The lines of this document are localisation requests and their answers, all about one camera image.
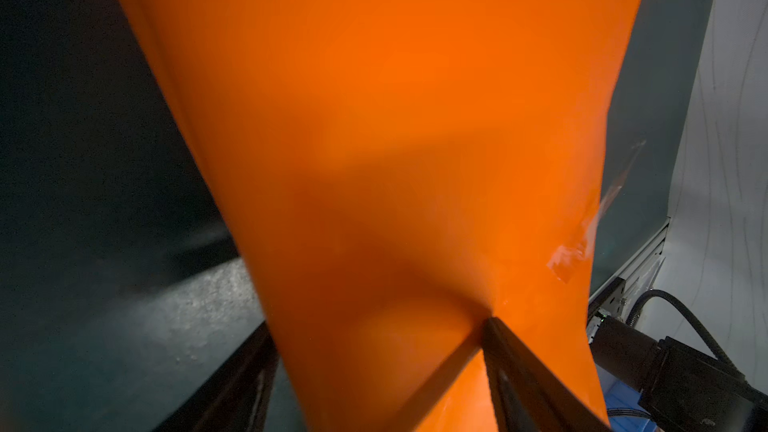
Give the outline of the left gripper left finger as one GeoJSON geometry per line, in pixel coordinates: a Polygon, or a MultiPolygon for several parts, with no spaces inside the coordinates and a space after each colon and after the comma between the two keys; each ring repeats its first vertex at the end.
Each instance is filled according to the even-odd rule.
{"type": "Polygon", "coordinates": [[[279,354],[265,323],[251,333],[158,431],[262,431],[279,354]]]}

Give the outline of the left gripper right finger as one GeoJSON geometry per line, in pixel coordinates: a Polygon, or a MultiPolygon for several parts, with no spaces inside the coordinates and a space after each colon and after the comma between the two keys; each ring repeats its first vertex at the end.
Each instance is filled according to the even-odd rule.
{"type": "Polygon", "coordinates": [[[497,317],[483,324],[482,351],[500,431],[609,429],[497,317]]]}

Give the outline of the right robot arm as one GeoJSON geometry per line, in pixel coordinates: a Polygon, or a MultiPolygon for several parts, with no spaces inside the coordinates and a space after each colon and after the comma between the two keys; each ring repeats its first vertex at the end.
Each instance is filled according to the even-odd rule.
{"type": "Polygon", "coordinates": [[[672,294],[651,289],[627,319],[597,309],[587,334],[596,365],[639,393],[635,407],[610,407],[610,418],[644,419],[658,431],[765,431],[767,395],[752,387],[702,322],[672,294]],[[669,303],[710,353],[672,337],[655,340],[635,328],[653,298],[669,303]]]}

